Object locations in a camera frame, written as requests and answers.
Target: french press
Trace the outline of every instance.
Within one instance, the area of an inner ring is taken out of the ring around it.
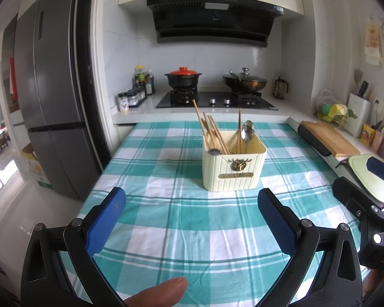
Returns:
[[[273,96],[277,99],[284,99],[285,93],[289,93],[289,83],[279,76],[274,82]]]

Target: decorative emblem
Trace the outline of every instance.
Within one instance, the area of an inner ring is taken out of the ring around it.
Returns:
[[[240,172],[242,170],[244,170],[244,168],[246,167],[246,164],[248,162],[251,162],[252,159],[232,159],[232,160],[228,160],[228,162],[230,162],[230,168],[235,171],[235,172]]]

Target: pot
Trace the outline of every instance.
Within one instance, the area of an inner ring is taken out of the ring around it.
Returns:
[[[166,73],[168,84],[175,90],[191,90],[198,86],[198,78],[202,75],[194,70],[189,70],[187,67],[180,67],[179,70]]]
[[[262,90],[267,83],[267,80],[248,73],[248,68],[242,68],[242,73],[230,71],[229,74],[223,75],[225,84],[237,91],[256,92]]]

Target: cream utensil holder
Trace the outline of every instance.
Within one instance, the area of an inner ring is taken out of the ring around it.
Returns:
[[[238,133],[236,131],[220,133],[228,148],[235,151]],[[209,148],[206,142],[203,142],[203,145],[202,176],[207,190],[224,192],[252,189],[257,186],[267,151],[257,135],[250,140],[246,154],[213,156],[208,154]],[[219,140],[216,147],[221,149]],[[242,142],[241,151],[244,151],[244,148],[245,144]]]

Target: gas stove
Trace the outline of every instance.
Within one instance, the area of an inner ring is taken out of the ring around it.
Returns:
[[[277,111],[276,107],[262,98],[260,92],[198,92],[196,89],[172,90],[163,97],[156,108],[193,107],[193,99],[198,107],[254,108]]]

